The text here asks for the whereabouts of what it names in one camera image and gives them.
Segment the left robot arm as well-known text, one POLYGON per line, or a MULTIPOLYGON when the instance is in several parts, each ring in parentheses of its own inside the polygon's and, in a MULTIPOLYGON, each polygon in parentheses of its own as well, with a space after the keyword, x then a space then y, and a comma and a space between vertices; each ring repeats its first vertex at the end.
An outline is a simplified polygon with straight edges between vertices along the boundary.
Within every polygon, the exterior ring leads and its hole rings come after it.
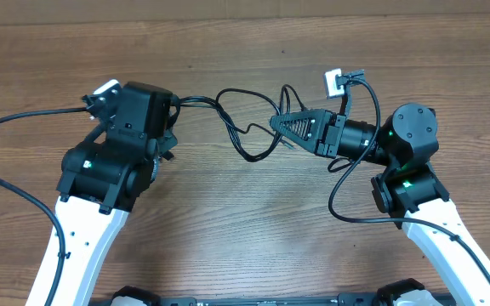
POLYGON ((61 163, 52 232, 26 300, 29 305, 88 304, 105 257, 134 203, 177 144, 170 105, 176 96, 141 82, 112 79, 83 100, 100 121, 61 163))

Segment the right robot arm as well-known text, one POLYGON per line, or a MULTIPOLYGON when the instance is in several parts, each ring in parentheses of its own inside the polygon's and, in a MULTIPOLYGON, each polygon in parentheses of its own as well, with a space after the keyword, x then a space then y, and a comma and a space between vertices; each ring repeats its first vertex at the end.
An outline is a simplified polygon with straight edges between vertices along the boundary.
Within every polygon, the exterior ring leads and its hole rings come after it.
POLYGON ((349 119, 349 111, 302 110, 273 116, 271 127, 303 149, 334 161, 384 167, 371 180, 384 214, 429 259, 459 305, 490 305, 490 260, 459 216, 448 190, 430 164, 438 151, 433 109, 409 103, 384 124, 349 119))

